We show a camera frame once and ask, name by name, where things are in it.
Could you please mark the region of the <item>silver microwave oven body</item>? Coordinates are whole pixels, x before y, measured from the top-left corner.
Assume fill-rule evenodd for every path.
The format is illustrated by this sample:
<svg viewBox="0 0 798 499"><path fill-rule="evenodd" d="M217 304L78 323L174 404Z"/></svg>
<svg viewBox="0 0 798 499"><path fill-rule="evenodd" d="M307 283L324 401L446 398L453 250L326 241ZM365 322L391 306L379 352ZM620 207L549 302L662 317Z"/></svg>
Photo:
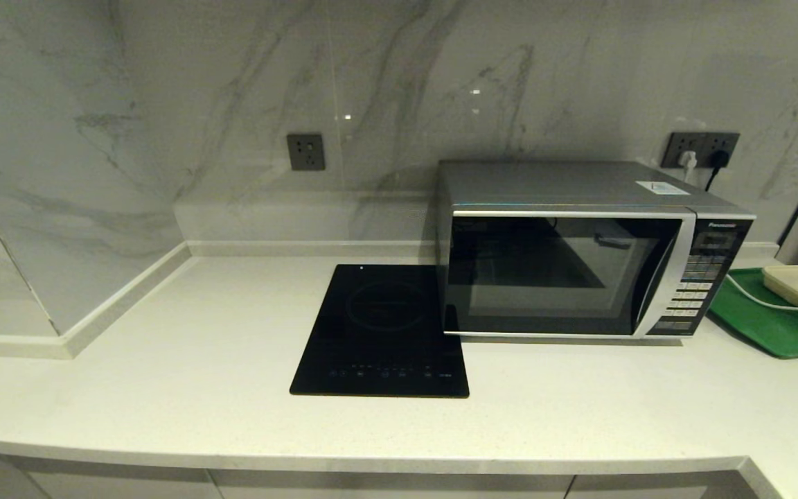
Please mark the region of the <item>silver microwave oven body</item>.
<svg viewBox="0 0 798 499"><path fill-rule="evenodd" d="M653 195L636 181L668 182L690 195ZM446 227L454 211L689 211L695 215L693 242L682 280L671 306L648 335L624 339L519 339L635 341L691 337L756 221L756 215L747 209L637 162L442 161L437 168L431 205L440 309L441 244L437 231Z"/></svg>

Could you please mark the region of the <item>black induction cooktop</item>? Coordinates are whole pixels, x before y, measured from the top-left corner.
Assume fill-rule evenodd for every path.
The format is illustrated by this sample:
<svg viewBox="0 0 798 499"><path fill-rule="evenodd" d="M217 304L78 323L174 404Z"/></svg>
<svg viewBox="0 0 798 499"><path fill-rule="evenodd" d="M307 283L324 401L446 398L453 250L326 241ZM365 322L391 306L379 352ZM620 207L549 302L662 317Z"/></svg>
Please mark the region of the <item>black induction cooktop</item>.
<svg viewBox="0 0 798 499"><path fill-rule="evenodd" d="M290 385L299 396L466 399L434 265L339 264Z"/></svg>

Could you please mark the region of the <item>white label sticker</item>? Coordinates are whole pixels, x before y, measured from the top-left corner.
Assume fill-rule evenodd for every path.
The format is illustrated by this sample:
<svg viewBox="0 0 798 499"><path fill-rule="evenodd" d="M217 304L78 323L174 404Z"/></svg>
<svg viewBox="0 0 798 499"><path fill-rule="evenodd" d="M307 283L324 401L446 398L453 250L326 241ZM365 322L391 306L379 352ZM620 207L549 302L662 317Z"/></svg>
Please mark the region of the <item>white label sticker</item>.
<svg viewBox="0 0 798 499"><path fill-rule="evenodd" d="M640 187L653 193L653 195L665 196L685 196L690 195L687 190L679 189L679 187L668 182L655 182L655 181L636 181Z"/></svg>

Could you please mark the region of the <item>green plastic tray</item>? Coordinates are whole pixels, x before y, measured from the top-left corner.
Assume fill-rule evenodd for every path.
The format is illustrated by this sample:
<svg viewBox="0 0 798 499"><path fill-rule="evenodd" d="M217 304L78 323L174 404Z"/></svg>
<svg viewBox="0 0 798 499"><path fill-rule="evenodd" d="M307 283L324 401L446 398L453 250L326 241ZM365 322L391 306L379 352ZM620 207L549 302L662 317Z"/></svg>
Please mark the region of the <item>green plastic tray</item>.
<svg viewBox="0 0 798 499"><path fill-rule="evenodd" d="M798 359L798 310L763 284L757 268L729 271L707 313L735 337L777 359Z"/></svg>

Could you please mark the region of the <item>grey single wall socket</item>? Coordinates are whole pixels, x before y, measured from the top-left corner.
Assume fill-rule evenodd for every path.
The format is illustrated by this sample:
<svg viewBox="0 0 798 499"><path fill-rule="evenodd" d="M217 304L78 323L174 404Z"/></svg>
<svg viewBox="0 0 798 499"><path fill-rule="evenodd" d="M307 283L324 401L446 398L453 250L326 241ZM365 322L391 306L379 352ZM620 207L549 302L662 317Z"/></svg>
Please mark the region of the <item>grey single wall socket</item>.
<svg viewBox="0 0 798 499"><path fill-rule="evenodd" d="M288 134L286 145L292 171L312 173L326 170L326 156L321 134Z"/></svg>

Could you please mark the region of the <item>grey double wall socket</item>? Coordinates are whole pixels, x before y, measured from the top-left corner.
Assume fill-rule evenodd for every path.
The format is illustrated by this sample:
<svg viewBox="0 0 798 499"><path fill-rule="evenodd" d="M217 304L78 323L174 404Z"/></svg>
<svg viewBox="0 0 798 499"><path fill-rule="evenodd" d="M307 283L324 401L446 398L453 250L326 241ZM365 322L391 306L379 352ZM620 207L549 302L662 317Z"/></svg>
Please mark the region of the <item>grey double wall socket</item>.
<svg viewBox="0 0 798 499"><path fill-rule="evenodd" d="M694 152L698 168L724 168L738 145L737 132L672 132L661 160L661 168L682 168L684 152Z"/></svg>

